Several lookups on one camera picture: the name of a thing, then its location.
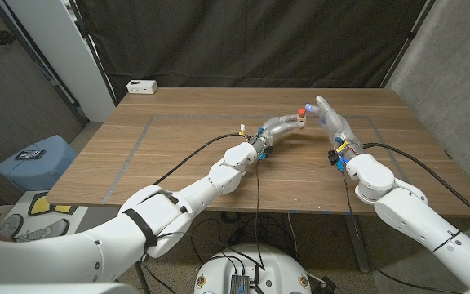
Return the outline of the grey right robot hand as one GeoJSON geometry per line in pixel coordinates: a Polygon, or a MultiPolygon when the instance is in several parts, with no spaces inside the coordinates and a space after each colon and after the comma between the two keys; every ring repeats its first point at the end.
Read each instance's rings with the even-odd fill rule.
{"type": "Polygon", "coordinates": [[[353,133],[348,121],[338,114],[322,96],[316,97],[316,103],[316,105],[306,104],[304,108],[319,117],[318,123],[326,130],[333,150],[346,160],[363,154],[361,142],[353,133]]]}

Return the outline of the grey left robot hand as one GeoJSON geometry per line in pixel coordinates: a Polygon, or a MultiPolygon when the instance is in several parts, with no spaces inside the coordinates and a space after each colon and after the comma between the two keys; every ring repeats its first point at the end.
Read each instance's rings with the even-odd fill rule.
{"type": "Polygon", "coordinates": [[[259,158],[266,158],[266,151],[273,147],[273,143],[285,133],[300,129],[305,126],[304,122],[297,119],[296,114],[270,118],[253,136],[249,143],[255,149],[259,158]]]}

